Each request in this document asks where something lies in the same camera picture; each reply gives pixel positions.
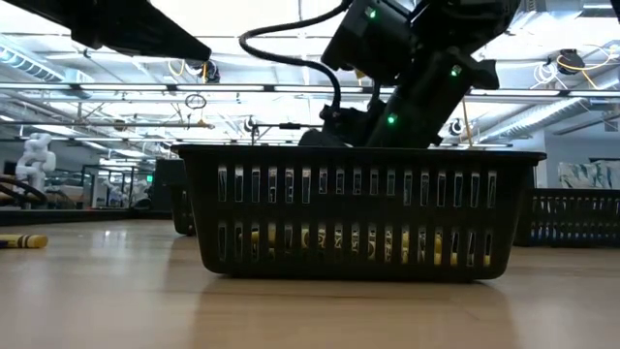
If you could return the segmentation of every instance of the yellow object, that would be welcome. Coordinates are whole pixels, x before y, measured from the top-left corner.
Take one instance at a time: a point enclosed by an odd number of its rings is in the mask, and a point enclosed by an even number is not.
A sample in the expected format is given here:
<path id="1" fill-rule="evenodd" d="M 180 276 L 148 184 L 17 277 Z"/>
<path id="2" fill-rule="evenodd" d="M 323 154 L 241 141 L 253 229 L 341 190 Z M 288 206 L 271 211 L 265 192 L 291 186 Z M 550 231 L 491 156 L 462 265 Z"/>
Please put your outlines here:
<path id="1" fill-rule="evenodd" d="M 47 246 L 47 237 L 29 235 L 0 235 L 0 242 L 6 242 L 6 247 L 8 248 L 43 248 Z"/>

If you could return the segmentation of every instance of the basket slot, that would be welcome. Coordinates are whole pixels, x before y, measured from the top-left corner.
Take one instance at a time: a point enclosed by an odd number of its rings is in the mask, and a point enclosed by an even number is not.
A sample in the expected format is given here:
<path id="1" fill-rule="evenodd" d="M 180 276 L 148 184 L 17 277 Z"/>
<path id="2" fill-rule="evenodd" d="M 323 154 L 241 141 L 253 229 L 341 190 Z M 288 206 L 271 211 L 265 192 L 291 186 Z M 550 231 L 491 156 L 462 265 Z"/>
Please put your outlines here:
<path id="1" fill-rule="evenodd" d="M 442 256 L 444 245 L 444 228 L 436 227 L 433 239 L 433 264 L 438 267 L 442 264 Z"/>
<path id="2" fill-rule="evenodd" d="M 374 222 L 368 223 L 368 261 L 377 261 L 377 225 Z"/>
<path id="3" fill-rule="evenodd" d="M 484 248 L 486 241 L 486 230 L 476 228 L 476 253 L 474 260 L 474 267 L 483 268 L 484 267 Z"/>
<path id="4" fill-rule="evenodd" d="M 277 262 L 290 257 L 293 252 L 293 225 L 279 221 L 275 236 L 275 260 Z"/>
<path id="5" fill-rule="evenodd" d="M 403 181 L 403 206 L 410 206 L 412 190 L 414 188 L 414 175 L 411 170 L 405 170 Z"/>
<path id="6" fill-rule="evenodd" d="M 387 170 L 386 186 L 387 186 L 386 194 L 388 196 L 396 195 L 396 170 L 395 169 Z"/>
<path id="7" fill-rule="evenodd" d="M 319 194 L 327 194 L 328 177 L 327 168 L 322 167 L 319 169 Z"/>
<path id="8" fill-rule="evenodd" d="M 385 227 L 385 240 L 384 240 L 384 262 L 386 264 L 391 263 L 393 242 L 394 242 L 394 228 L 391 224 L 386 224 Z"/>
<path id="9" fill-rule="evenodd" d="M 386 262 L 386 224 L 383 221 L 375 223 L 377 238 L 375 240 L 375 257 L 377 264 Z"/>
<path id="10" fill-rule="evenodd" d="M 243 240 L 241 247 L 241 263 L 248 264 L 252 261 L 252 221 L 246 218 L 243 221 Z"/>
<path id="11" fill-rule="evenodd" d="M 341 168 L 336 169 L 336 194 L 345 194 L 345 171 Z"/>
<path id="12" fill-rule="evenodd" d="M 451 267 L 458 266 L 458 253 L 460 249 L 460 229 L 458 227 L 452 228 L 451 247 L 449 250 L 449 264 Z"/>
<path id="13" fill-rule="evenodd" d="M 411 243 L 411 230 L 408 224 L 403 224 L 401 231 L 401 245 L 400 245 L 400 264 L 409 264 L 409 250 Z"/>
<path id="14" fill-rule="evenodd" d="M 351 225 L 351 256 L 352 256 L 352 260 L 354 260 L 354 261 L 358 261 L 359 260 L 360 232 L 361 232 L 361 228 L 359 226 L 359 223 L 358 222 L 354 222 Z"/>
<path id="15" fill-rule="evenodd" d="M 220 261 L 226 261 L 226 236 L 227 234 L 226 222 L 220 222 L 217 227 L 217 251 Z"/>
<path id="16" fill-rule="evenodd" d="M 481 174 L 478 172 L 472 172 L 471 177 L 471 194 L 470 194 L 470 207 L 477 208 L 480 201 L 480 191 L 481 191 Z"/>
<path id="17" fill-rule="evenodd" d="M 486 190 L 486 206 L 488 208 L 495 208 L 495 196 L 497 195 L 497 172 L 488 172 L 488 188 Z"/>
<path id="18" fill-rule="evenodd" d="M 259 261 L 259 239 L 261 238 L 261 234 L 264 234 L 266 230 L 266 224 L 261 224 L 259 222 L 252 223 L 252 262 L 256 263 Z"/>
<path id="19" fill-rule="evenodd" d="M 370 252 L 368 249 L 368 222 L 360 222 L 359 224 L 359 256 L 358 260 L 361 263 L 366 263 L 368 261 L 368 256 L 370 256 Z"/>
<path id="20" fill-rule="evenodd" d="M 324 262 L 332 264 L 334 260 L 334 223 L 329 220 L 325 223 L 325 256 Z"/>
<path id="21" fill-rule="evenodd" d="M 275 222 L 267 222 L 266 229 L 261 230 L 259 236 L 259 257 L 261 262 L 269 262 L 275 259 L 275 236 L 277 226 Z"/>
<path id="22" fill-rule="evenodd" d="M 467 267 L 473 268 L 476 256 L 476 231 L 470 229 L 467 232 Z"/>
<path id="23" fill-rule="evenodd" d="M 428 193 L 430 192 L 430 173 L 428 170 L 422 170 L 419 177 L 419 205 L 428 206 Z"/>
<path id="24" fill-rule="evenodd" d="M 234 222 L 234 259 L 241 262 L 243 259 L 243 222 Z"/>
<path id="25" fill-rule="evenodd" d="M 353 255 L 353 223 L 345 221 L 342 225 L 342 260 L 344 263 L 349 264 Z"/>
<path id="26" fill-rule="evenodd" d="M 304 260 L 310 260 L 311 259 L 311 252 L 310 252 L 310 239 L 311 239 L 311 234 L 310 234 L 310 225 L 308 223 L 301 223 L 301 225 L 299 226 L 299 232 L 300 232 L 300 248 L 299 248 L 299 255 L 304 259 Z"/>
<path id="27" fill-rule="evenodd" d="M 454 207 L 463 206 L 463 173 L 456 172 L 454 174 Z"/>
<path id="28" fill-rule="evenodd" d="M 228 174 L 226 166 L 220 166 L 217 171 L 217 199 L 224 203 L 227 197 Z"/>
<path id="29" fill-rule="evenodd" d="M 343 236 L 344 236 L 344 227 L 341 222 L 336 222 L 336 224 L 334 224 L 334 227 L 333 227 L 333 252 L 334 252 L 334 261 L 336 263 L 342 262 Z"/>
<path id="30" fill-rule="evenodd" d="M 354 168 L 353 169 L 353 195 L 361 195 L 361 182 L 362 182 L 362 174 L 361 174 L 361 168 Z"/>
<path id="31" fill-rule="evenodd" d="M 486 236 L 484 237 L 484 264 L 483 265 L 485 268 L 488 268 L 491 266 L 492 251 L 493 251 L 493 230 L 488 229 L 486 231 Z"/>
<path id="32" fill-rule="evenodd" d="M 295 201 L 295 169 L 291 167 L 284 171 L 284 196 L 287 204 Z"/>
<path id="33" fill-rule="evenodd" d="M 237 165 L 234 168 L 234 201 L 237 203 L 243 203 L 243 189 L 244 189 L 244 181 L 243 181 L 243 167 Z"/>
<path id="34" fill-rule="evenodd" d="M 401 264 L 402 260 L 402 246 L 403 246 L 403 234 L 402 234 L 402 224 L 394 224 L 392 226 L 392 242 L 391 242 L 391 260 L 390 262 L 393 265 Z"/>
<path id="35" fill-rule="evenodd" d="M 310 204 L 310 192 L 312 189 L 312 170 L 304 167 L 301 170 L 301 203 Z"/>
<path id="36" fill-rule="evenodd" d="M 267 201 L 270 204 L 277 203 L 278 200 L 278 168 L 269 167 L 267 181 Z"/>
<path id="37" fill-rule="evenodd" d="M 370 195 L 379 195 L 379 170 L 370 170 Z"/>
<path id="38" fill-rule="evenodd" d="M 261 201 L 261 168 L 252 168 L 252 203 L 257 204 Z"/>
<path id="39" fill-rule="evenodd" d="M 446 182 L 448 178 L 445 171 L 439 171 L 437 176 L 437 207 L 446 206 Z"/>
<path id="40" fill-rule="evenodd" d="M 416 263 L 423 265 L 426 263 L 426 227 L 418 227 L 418 255 L 416 257 Z"/>

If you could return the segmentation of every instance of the table surface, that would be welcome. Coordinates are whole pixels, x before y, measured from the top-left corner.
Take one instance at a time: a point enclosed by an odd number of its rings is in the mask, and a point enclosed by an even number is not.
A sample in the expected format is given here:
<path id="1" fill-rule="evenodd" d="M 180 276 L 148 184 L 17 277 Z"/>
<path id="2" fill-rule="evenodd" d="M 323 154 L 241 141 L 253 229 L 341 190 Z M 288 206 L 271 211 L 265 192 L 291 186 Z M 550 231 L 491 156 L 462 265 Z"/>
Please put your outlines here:
<path id="1" fill-rule="evenodd" d="M 618 348 L 620 251 L 518 249 L 478 284 L 229 279 L 170 221 L 0 228 L 0 347 Z"/>

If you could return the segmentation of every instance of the black basket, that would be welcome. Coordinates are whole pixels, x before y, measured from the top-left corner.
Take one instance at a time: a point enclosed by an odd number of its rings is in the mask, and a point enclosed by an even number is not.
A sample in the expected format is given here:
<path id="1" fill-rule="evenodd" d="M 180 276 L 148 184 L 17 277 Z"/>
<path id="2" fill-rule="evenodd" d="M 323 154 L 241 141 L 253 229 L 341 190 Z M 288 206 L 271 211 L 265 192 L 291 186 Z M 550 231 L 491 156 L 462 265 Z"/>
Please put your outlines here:
<path id="1" fill-rule="evenodd" d="M 181 145 L 201 256 L 241 276 L 472 280 L 506 269 L 544 155 Z"/>
<path id="2" fill-rule="evenodd" d="M 620 246 L 620 190 L 534 189 L 524 202 L 519 246 Z"/>

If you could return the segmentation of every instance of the fluorescent light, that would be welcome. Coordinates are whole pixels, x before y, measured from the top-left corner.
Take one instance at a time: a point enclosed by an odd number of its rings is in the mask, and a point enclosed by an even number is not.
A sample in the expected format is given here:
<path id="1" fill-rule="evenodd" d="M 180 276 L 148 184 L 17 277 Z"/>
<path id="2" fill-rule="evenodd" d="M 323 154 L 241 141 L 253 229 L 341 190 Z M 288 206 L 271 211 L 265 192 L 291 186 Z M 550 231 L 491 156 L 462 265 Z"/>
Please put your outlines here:
<path id="1" fill-rule="evenodd" d="M 276 92 L 314 92 L 314 93 L 332 93 L 333 87 L 328 86 L 274 86 Z M 361 87 L 340 87 L 342 93 L 361 93 Z"/>
<path id="2" fill-rule="evenodd" d="M 610 10 L 611 4 L 584 4 L 583 8 L 586 10 L 596 9 L 596 10 Z"/>
<path id="3" fill-rule="evenodd" d="M 93 142 L 84 142 L 84 144 L 94 147 L 95 149 L 99 149 L 99 150 L 108 150 L 106 147 L 104 147 L 101 144 L 97 144 L 97 143 L 93 143 Z"/>
<path id="4" fill-rule="evenodd" d="M 68 90 L 72 87 L 67 83 L 21 83 L 5 82 L 0 83 L 0 88 L 6 89 L 30 89 L 30 90 Z"/>
<path id="5" fill-rule="evenodd" d="M 620 97 L 620 91 L 572 91 L 571 97 Z"/>
<path id="6" fill-rule="evenodd" d="M 473 89 L 470 93 L 473 96 L 557 96 L 559 91 L 553 90 L 520 90 L 520 89 L 499 89 L 499 90 L 481 90 Z"/>
<path id="7" fill-rule="evenodd" d="M 123 139 L 114 139 L 114 138 L 110 138 L 110 139 L 106 139 L 106 138 L 90 138 L 90 137 L 78 137 L 76 138 L 76 141 L 80 141 L 80 142 L 122 142 Z"/>
<path id="8" fill-rule="evenodd" d="M 238 91 L 264 91 L 264 87 L 262 85 L 246 85 L 246 84 L 182 84 L 177 85 L 176 89 L 179 91 L 228 91 L 228 92 L 238 92 Z"/>
<path id="9" fill-rule="evenodd" d="M 131 156 L 131 157 L 142 157 L 142 156 L 146 156 L 146 154 L 144 154 L 141 151 L 137 151 L 137 150 L 128 150 L 128 149 L 113 149 L 113 151 L 125 155 L 125 156 Z"/>
<path id="10" fill-rule="evenodd" d="M 168 87 L 162 84 L 109 84 L 109 83 L 85 83 L 80 85 L 85 90 L 125 90 L 125 91 L 168 91 Z"/>
<path id="11" fill-rule="evenodd" d="M 44 131 L 48 131 L 51 133 L 56 133 L 59 135 L 65 135 L 65 136 L 73 136 L 73 135 L 79 135 L 79 132 L 74 131 L 72 129 L 70 129 L 69 127 L 65 127 L 65 126 L 54 126 L 54 125 L 36 125 L 36 126 L 32 126 L 36 129 L 39 130 L 44 130 Z"/>
<path id="12" fill-rule="evenodd" d="M 127 141 L 129 142 L 145 142 L 145 143 L 157 143 L 157 142 L 174 142 L 177 139 L 134 139 L 130 138 Z"/>

